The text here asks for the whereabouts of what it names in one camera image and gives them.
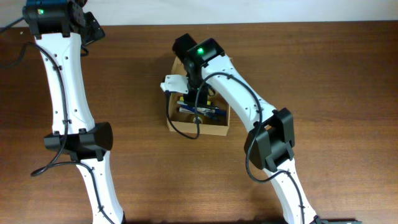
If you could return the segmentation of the black whiteboard marker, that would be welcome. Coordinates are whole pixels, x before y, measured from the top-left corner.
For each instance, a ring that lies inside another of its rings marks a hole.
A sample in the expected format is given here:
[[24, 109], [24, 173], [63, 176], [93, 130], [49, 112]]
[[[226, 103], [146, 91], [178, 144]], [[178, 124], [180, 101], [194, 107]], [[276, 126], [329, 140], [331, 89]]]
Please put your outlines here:
[[[178, 110], [179, 110], [179, 112], [181, 112], [181, 113], [195, 114], [195, 110], [191, 110], [191, 109], [187, 109], [187, 108], [182, 108], [182, 107], [180, 107]], [[200, 114], [200, 115], [204, 115], [204, 116], [210, 116], [209, 113], [203, 113], [203, 112], [201, 112], [201, 111], [197, 111], [197, 113]]]

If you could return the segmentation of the blue whiteboard marker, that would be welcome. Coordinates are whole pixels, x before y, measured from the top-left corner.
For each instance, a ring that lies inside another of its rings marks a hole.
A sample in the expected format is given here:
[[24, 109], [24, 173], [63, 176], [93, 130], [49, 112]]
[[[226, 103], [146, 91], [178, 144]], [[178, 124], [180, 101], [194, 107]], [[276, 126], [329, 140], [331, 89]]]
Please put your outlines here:
[[221, 122], [222, 120], [226, 119], [226, 114], [219, 114], [219, 113], [206, 113], [207, 118], [211, 119], [212, 121]]

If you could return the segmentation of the cardboard box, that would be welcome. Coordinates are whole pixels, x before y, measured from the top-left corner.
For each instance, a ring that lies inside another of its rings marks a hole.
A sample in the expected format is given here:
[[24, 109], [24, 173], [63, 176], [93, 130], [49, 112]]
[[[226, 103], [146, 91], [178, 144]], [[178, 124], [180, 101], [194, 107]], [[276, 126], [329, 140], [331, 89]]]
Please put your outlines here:
[[[209, 90], [208, 105], [218, 107], [221, 110], [226, 110], [226, 119], [221, 122], [212, 121], [204, 115], [198, 115], [203, 119], [203, 123], [200, 124], [200, 134], [215, 135], [215, 136], [226, 136], [229, 130], [229, 119], [230, 119], [230, 105], [224, 100], [224, 98], [216, 91]], [[180, 96], [183, 97], [182, 93], [171, 93], [168, 99], [168, 112], [172, 124], [184, 134], [192, 134], [195, 137], [197, 134], [197, 126], [193, 123], [194, 114], [181, 113], [179, 112], [180, 105], [177, 104]]]

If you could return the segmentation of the blue clear retractable pen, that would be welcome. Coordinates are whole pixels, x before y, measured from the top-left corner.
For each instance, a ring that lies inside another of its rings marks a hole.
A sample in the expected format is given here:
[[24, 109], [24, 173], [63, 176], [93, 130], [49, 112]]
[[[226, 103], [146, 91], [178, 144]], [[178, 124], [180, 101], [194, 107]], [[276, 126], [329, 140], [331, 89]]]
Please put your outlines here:
[[[191, 110], [195, 110], [194, 104], [187, 104], [184, 103], [183, 101], [177, 101], [177, 104], [180, 105], [182, 108], [187, 108]], [[219, 113], [219, 114], [226, 114], [226, 110], [221, 110], [220, 108], [203, 108], [203, 107], [198, 107], [197, 111], [201, 112], [206, 112], [206, 113]]]

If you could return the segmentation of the clear yellow tape roll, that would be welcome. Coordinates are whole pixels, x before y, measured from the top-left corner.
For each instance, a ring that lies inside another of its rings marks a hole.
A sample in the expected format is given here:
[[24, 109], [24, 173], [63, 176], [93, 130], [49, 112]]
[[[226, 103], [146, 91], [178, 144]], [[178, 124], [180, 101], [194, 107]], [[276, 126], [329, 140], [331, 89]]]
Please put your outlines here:
[[193, 117], [193, 123], [195, 124], [202, 124], [203, 123], [203, 119], [201, 117]]

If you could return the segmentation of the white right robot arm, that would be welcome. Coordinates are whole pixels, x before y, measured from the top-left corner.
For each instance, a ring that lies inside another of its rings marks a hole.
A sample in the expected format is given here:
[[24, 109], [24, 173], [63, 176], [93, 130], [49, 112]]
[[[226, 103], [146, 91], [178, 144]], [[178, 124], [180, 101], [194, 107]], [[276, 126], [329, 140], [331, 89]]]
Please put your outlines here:
[[210, 88], [220, 94], [248, 132], [244, 151], [250, 179], [272, 184], [287, 223], [316, 223], [317, 213], [296, 171], [292, 113], [287, 108], [278, 110], [256, 93], [215, 39], [198, 43], [184, 34], [175, 39], [172, 50], [187, 73], [172, 91], [183, 94], [195, 116], [206, 105]]

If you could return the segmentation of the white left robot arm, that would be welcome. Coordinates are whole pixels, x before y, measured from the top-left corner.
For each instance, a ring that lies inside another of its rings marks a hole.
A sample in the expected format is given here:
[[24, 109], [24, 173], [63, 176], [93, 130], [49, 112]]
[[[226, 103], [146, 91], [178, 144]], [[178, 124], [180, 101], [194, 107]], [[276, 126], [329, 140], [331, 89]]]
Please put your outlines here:
[[93, 212], [93, 223], [125, 223], [110, 169], [113, 130], [108, 122], [95, 122], [85, 94], [81, 58], [87, 45], [105, 37], [86, 1], [27, 1], [22, 13], [40, 51], [52, 102], [52, 132], [45, 147], [56, 152], [38, 176], [60, 166], [80, 171]]

